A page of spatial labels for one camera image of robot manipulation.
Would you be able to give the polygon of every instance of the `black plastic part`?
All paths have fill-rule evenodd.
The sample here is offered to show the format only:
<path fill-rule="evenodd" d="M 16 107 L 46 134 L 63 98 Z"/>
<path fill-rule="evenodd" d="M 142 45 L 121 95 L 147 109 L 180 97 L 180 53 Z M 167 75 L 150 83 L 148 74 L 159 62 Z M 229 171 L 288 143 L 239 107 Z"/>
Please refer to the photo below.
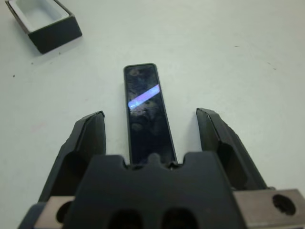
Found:
<path fill-rule="evenodd" d="M 121 156 L 95 156 L 63 229 L 245 229 L 214 152 L 188 153 L 168 169 L 157 154 L 137 170 Z"/>
<path fill-rule="evenodd" d="M 99 111 L 75 123 L 56 157 L 39 201 L 48 201 L 50 196 L 74 196 L 92 156 L 105 154 L 104 113 Z"/>
<path fill-rule="evenodd" d="M 37 203 L 33 205 L 25 217 L 23 218 L 21 224 L 19 225 L 18 229 L 32 229 L 34 228 L 34 225 L 42 213 L 42 210 L 44 209 L 44 206 L 46 203 Z"/>
<path fill-rule="evenodd" d="M 82 33 L 74 15 L 29 33 L 29 38 L 42 54 L 81 36 Z"/>
<path fill-rule="evenodd" d="M 236 190 L 267 189 L 262 176 L 237 134 L 214 111 L 197 108 L 202 150 L 217 152 Z"/>

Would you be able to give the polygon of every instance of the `open box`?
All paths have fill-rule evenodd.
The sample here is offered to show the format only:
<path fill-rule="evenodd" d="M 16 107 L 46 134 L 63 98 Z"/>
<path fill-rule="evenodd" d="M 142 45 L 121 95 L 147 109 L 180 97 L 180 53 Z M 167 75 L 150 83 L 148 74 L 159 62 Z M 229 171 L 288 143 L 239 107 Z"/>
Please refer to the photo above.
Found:
<path fill-rule="evenodd" d="M 6 0 L 6 4 L 40 53 L 82 36 L 75 16 L 57 0 Z"/>

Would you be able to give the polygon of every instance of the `white surface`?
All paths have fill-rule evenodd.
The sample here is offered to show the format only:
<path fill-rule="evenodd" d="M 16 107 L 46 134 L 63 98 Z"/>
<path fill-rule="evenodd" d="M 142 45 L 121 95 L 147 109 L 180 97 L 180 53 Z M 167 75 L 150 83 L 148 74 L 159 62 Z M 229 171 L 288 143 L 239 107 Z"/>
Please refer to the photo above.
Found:
<path fill-rule="evenodd" d="M 103 110 L 107 153 L 128 160 L 122 70 L 145 62 L 158 67 L 179 161 L 200 150 L 196 108 L 213 109 L 268 185 L 305 194 L 305 1 L 62 3 L 83 37 L 45 55 L 0 3 L 2 228 L 38 200 L 79 118 Z"/>
<path fill-rule="evenodd" d="M 10 0 L 9 3 L 30 32 L 69 16 L 53 0 Z"/>

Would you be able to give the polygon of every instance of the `dark spot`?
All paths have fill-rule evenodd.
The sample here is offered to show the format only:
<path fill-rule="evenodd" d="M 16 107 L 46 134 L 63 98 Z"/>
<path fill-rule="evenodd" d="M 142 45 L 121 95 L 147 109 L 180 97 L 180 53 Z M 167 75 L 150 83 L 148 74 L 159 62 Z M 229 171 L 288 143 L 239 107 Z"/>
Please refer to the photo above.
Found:
<path fill-rule="evenodd" d="M 273 205 L 282 213 L 293 216 L 296 212 L 294 203 L 288 197 L 275 195 L 272 197 Z"/>
<path fill-rule="evenodd" d="M 58 210 L 58 212 L 56 214 L 56 219 L 57 219 L 58 222 L 63 223 L 71 203 L 72 203 L 72 201 L 69 201 L 69 202 L 63 204 L 59 208 L 59 210 Z"/>

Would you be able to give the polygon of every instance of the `metal plate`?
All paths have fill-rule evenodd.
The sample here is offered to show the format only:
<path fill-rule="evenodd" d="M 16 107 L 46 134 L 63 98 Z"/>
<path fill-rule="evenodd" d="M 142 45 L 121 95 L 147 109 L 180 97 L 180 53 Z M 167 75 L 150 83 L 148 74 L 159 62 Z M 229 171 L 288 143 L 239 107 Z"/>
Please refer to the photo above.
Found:
<path fill-rule="evenodd" d="M 291 229 L 305 226 L 305 200 L 297 189 L 236 191 L 234 196 L 248 228 Z"/>

